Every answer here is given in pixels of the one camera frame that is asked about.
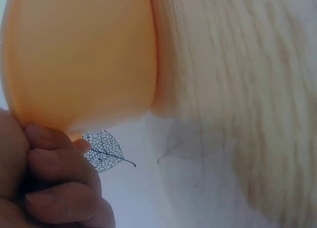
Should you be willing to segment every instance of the skin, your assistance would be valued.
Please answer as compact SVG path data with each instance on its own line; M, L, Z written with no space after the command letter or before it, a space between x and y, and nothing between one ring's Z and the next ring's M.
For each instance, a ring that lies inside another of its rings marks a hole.
M0 124L0 227L115 227L99 176L82 155L88 142L35 124L23 131L3 110ZM29 177L36 192L25 193Z

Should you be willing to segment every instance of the wood grain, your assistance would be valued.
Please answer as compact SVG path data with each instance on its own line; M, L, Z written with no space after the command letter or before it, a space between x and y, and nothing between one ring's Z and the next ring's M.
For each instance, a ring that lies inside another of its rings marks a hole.
M284 227L309 227L317 213L317 0L153 7L154 114L233 139L233 167L250 204Z

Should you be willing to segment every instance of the orange balloon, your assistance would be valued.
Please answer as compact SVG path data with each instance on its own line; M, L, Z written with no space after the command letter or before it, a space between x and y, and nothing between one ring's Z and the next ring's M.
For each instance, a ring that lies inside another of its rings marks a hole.
M1 77L12 113L70 136L141 118L153 102L150 0L8 0Z

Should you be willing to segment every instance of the fingernail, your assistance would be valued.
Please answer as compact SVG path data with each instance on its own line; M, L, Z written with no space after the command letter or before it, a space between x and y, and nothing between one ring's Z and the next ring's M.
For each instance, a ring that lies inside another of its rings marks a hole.
M37 125L37 124L31 124L27 127L27 130L33 135L40 137L43 140L51 140L52 139L52 133L50 130Z
M26 199L38 206L49 206L54 201L54 196L48 192L37 192L26 194Z
M35 149L32 153L35 153L40 160L47 163L55 164L58 162L58 154L55 151Z

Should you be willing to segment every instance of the wooden board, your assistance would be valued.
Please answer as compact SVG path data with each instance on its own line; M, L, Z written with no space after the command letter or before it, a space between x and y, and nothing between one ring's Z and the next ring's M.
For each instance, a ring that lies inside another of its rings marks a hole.
M180 227L268 227L246 200L285 227L307 227L316 207L317 0L153 5L152 112L179 119L149 122L146 132Z

